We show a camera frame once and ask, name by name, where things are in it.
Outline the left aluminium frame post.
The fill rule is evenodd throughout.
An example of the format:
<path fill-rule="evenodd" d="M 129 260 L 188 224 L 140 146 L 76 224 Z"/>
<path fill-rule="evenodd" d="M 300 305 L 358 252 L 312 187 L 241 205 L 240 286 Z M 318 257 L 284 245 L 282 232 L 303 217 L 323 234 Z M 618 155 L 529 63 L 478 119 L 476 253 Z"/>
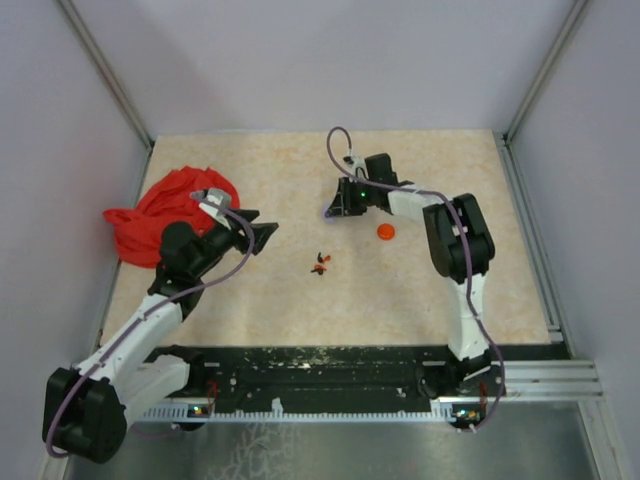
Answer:
<path fill-rule="evenodd" d="M 146 151 L 151 152 L 155 145 L 154 138 L 150 134 L 131 96 L 126 91 L 124 83 L 119 79 L 114 67 L 99 46 L 77 6 L 71 0 L 55 0 L 54 4 L 76 37 L 78 44 L 85 52 L 120 113 Z"/>

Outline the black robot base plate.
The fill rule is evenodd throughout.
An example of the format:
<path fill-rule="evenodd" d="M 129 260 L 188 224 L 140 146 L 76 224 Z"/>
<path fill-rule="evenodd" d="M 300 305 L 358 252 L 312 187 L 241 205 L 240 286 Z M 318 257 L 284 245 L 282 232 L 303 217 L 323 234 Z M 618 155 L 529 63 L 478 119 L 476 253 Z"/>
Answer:
<path fill-rule="evenodd" d="M 171 400 L 213 401 L 214 410 L 286 414 L 425 413 L 447 397 L 496 396 L 504 374 L 490 368 L 458 382 L 445 346 L 197 347 L 196 377 Z"/>

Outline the lilac earbud charging case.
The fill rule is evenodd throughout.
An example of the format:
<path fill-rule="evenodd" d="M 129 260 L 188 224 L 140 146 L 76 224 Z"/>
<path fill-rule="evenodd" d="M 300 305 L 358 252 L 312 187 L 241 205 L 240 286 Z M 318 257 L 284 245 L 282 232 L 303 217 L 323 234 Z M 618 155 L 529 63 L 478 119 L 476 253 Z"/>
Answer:
<path fill-rule="evenodd" d="M 333 210 L 331 208 L 327 208 L 324 211 L 324 218 L 326 220 L 329 220 L 329 221 L 333 221 L 336 218 L 336 216 L 335 216 L 335 214 L 334 214 L 334 212 L 333 212 Z"/>

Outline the right aluminium frame post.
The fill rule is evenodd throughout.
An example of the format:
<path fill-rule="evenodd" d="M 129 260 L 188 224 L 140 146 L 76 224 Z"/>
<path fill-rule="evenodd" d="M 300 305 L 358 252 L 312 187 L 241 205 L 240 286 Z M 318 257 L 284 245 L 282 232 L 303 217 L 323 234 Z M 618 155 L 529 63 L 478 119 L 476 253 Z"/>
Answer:
<path fill-rule="evenodd" d="M 591 5 L 592 1 L 590 0 L 576 0 L 572 2 L 566 18 L 563 20 L 532 82 L 527 88 L 513 119 L 502 135 L 502 140 L 506 146 L 510 146 L 517 138 L 526 119 L 544 92 L 555 70 L 558 68 L 564 52 L 577 34 Z"/>

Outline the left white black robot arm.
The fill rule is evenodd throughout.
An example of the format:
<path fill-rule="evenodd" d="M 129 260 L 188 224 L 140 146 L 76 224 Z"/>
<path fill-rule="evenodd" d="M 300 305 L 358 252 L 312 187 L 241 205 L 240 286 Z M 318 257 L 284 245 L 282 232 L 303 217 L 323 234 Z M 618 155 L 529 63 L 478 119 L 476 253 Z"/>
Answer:
<path fill-rule="evenodd" d="M 90 357 L 47 380 L 42 440 L 50 457 L 102 464 L 155 403 L 174 392 L 194 397 L 206 389 L 208 373 L 197 353 L 172 347 L 154 361 L 148 357 L 192 313 L 209 286 L 203 276 L 229 250 L 245 258 L 263 250 L 279 225 L 257 222 L 259 214 L 217 207 L 215 225 L 203 235 L 182 221 L 164 228 L 155 279 L 137 310 Z"/>

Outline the black orange earbud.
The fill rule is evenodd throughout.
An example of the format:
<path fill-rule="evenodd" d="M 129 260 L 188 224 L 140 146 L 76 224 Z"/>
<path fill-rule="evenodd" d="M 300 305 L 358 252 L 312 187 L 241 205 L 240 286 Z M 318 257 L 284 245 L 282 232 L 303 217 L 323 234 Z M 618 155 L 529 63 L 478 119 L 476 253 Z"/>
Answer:
<path fill-rule="evenodd" d="M 316 263 L 319 265 L 325 265 L 330 260 L 331 260 L 330 255 L 322 255 L 321 253 L 318 253 L 318 255 L 316 256 Z"/>
<path fill-rule="evenodd" d="M 319 276 L 323 276 L 325 273 L 326 269 L 320 265 L 316 265 L 312 270 L 311 273 L 317 274 Z"/>

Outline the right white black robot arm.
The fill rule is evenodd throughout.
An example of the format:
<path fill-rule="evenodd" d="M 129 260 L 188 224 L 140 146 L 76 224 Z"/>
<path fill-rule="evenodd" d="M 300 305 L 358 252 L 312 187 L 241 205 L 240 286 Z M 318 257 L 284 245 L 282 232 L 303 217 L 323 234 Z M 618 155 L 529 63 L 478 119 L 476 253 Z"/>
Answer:
<path fill-rule="evenodd" d="M 361 216 L 375 207 L 424 227 L 431 262 L 449 282 L 453 298 L 447 384 L 458 395 L 470 395 L 490 368 L 491 341 L 482 325 L 482 309 L 496 252 L 476 197 L 469 193 L 447 197 L 400 182 L 386 153 L 362 158 L 350 152 L 338 168 L 344 175 L 326 217 Z"/>

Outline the orange round case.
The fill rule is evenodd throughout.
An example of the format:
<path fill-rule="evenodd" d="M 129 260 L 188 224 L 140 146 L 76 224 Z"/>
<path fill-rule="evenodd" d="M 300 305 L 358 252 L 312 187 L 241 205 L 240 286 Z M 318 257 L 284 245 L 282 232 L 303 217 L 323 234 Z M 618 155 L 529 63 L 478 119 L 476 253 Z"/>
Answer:
<path fill-rule="evenodd" d="M 390 241 L 396 235 L 395 227 L 389 223 L 380 224 L 377 227 L 376 234 L 383 241 Z"/>

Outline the red crumpled cloth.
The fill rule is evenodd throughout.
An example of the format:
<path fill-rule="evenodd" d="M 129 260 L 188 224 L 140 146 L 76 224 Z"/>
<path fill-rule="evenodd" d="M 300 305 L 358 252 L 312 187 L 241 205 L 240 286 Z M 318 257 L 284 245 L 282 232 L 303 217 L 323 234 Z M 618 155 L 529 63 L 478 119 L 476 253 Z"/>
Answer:
<path fill-rule="evenodd" d="M 217 188 L 231 196 L 231 206 L 240 206 L 235 186 L 211 168 L 185 166 L 174 169 L 156 182 L 133 208 L 110 208 L 104 219 L 113 227 L 114 244 L 123 263 L 153 269 L 160 261 L 163 230 L 171 223 L 185 222 L 203 235 L 214 226 L 191 198 L 197 190 Z"/>

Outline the aluminium rail right side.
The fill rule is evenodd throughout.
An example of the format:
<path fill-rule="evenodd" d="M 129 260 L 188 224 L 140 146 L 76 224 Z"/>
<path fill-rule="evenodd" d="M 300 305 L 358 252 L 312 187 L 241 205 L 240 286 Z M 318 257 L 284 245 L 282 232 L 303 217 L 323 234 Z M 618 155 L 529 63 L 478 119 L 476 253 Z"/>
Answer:
<path fill-rule="evenodd" d="M 551 345 L 562 347 L 568 355 L 566 359 L 560 360 L 528 361 L 524 368 L 525 378 L 516 382 L 520 391 L 511 394 L 509 399 L 513 402 L 600 400 L 603 390 L 594 363 L 579 358 L 575 353 L 550 260 L 517 159 L 504 134 L 496 133 L 494 140 L 527 250 Z"/>

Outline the aluminium frame post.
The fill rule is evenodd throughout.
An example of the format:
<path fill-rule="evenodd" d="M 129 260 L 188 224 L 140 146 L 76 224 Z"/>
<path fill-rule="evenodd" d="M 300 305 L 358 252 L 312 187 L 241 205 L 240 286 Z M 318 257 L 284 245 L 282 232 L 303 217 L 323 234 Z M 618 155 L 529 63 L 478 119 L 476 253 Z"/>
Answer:
<path fill-rule="evenodd" d="M 78 44 L 85 52 L 120 113 L 146 151 L 151 152 L 155 145 L 154 138 L 150 134 L 131 96 L 126 91 L 124 83 L 119 79 L 114 67 L 99 46 L 77 6 L 71 0 L 55 0 L 54 4 L 76 37 Z"/>
<path fill-rule="evenodd" d="M 517 138 L 526 119 L 544 92 L 555 70 L 558 68 L 564 52 L 577 34 L 591 5 L 592 1 L 590 0 L 576 0 L 572 2 L 566 18 L 563 20 L 532 82 L 527 88 L 513 119 L 502 135 L 502 140 L 506 146 L 510 146 Z"/>

